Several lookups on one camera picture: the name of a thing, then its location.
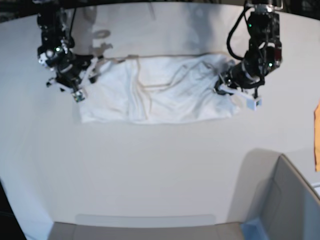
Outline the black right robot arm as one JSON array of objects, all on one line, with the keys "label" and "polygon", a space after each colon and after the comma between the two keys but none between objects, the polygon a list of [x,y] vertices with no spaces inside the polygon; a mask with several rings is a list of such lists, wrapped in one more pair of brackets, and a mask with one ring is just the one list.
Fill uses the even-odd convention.
[{"label": "black right robot arm", "polygon": [[46,87],[56,85],[61,92],[82,96],[83,86],[97,81],[96,66],[102,57],[74,53],[76,41],[72,32],[77,5],[72,6],[71,17],[68,17],[62,0],[33,0],[32,3],[37,6],[36,20],[41,39],[37,60],[41,66],[55,73],[46,82]]}]

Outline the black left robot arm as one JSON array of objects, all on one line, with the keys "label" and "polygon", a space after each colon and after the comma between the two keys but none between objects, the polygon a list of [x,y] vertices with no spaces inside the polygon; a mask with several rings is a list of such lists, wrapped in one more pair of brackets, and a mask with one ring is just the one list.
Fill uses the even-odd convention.
[{"label": "black left robot arm", "polygon": [[[257,101],[258,89],[265,85],[266,76],[282,63],[280,38],[281,0],[246,0],[243,10],[226,40],[228,53],[239,62],[219,75],[214,91],[218,95],[239,95]],[[249,34],[248,49],[244,56],[234,53],[231,39],[241,20]]]}]

